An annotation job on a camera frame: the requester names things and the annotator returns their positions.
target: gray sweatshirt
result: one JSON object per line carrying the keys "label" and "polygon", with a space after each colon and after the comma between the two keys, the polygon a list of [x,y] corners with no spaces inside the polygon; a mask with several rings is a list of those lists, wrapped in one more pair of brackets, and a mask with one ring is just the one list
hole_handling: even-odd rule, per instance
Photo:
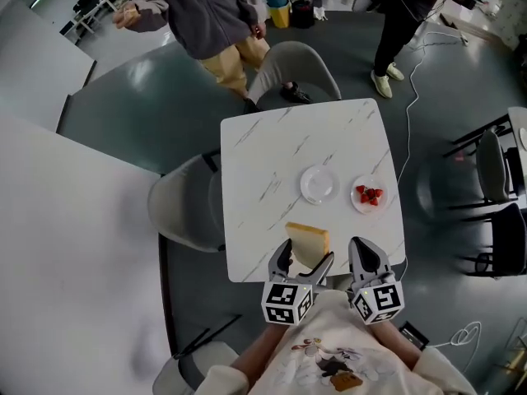
{"label": "gray sweatshirt", "polygon": [[158,30],[168,22],[192,58],[219,54],[250,35],[249,26],[265,21],[263,0],[133,0],[141,13],[130,30]]}

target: white plate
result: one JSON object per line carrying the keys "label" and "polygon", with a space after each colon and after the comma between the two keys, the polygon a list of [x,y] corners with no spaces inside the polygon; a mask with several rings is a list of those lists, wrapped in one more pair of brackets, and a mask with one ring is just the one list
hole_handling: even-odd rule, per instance
{"label": "white plate", "polygon": [[520,140],[524,149],[527,151],[527,130],[525,130],[525,128],[520,129]]}
{"label": "white plate", "polygon": [[308,202],[320,205],[337,196],[340,183],[330,168],[325,165],[313,165],[302,175],[300,190]]}
{"label": "white plate", "polygon": [[[383,194],[379,197],[379,205],[371,205],[370,203],[361,203],[361,194],[357,191],[357,186],[366,186],[367,188],[380,188],[383,190]],[[381,212],[385,209],[386,203],[388,202],[388,188],[385,183],[374,175],[362,175],[352,186],[352,204],[361,214],[370,214],[372,212]]]}

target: person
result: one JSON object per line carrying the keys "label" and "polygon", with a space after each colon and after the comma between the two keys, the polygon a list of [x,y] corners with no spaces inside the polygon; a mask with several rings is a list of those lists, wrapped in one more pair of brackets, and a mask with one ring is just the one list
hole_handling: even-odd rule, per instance
{"label": "person", "polygon": [[436,349],[418,350],[390,322],[366,326],[346,293],[320,294],[295,328],[269,324],[230,366],[215,365],[196,395],[475,395]]}
{"label": "person", "polygon": [[404,74],[395,66],[395,56],[410,42],[436,2],[437,0],[383,0],[385,25],[375,55],[371,80],[377,92],[385,98],[393,96],[388,77],[396,81],[404,79]]}
{"label": "person", "polygon": [[[132,0],[114,14],[118,29],[158,30],[168,24],[190,57],[242,98],[247,79],[242,62],[258,69],[269,50],[265,41],[267,9],[263,0]],[[283,84],[280,95],[309,104],[296,83]]]}

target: black pants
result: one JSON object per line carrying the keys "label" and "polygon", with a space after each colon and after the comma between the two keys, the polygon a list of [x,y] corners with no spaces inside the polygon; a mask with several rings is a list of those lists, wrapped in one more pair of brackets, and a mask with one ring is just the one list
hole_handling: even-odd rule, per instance
{"label": "black pants", "polygon": [[385,27],[382,30],[379,47],[375,55],[374,72],[377,76],[386,75],[386,69],[394,58],[410,42],[421,22],[408,13],[389,10],[385,15]]}

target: slice of bread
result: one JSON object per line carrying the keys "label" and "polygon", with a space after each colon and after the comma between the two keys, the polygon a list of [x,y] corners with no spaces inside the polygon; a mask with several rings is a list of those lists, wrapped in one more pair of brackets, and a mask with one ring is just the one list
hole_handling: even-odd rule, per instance
{"label": "slice of bread", "polygon": [[329,252],[329,232],[308,225],[287,222],[286,232],[292,241],[292,251],[302,265],[313,269]]}

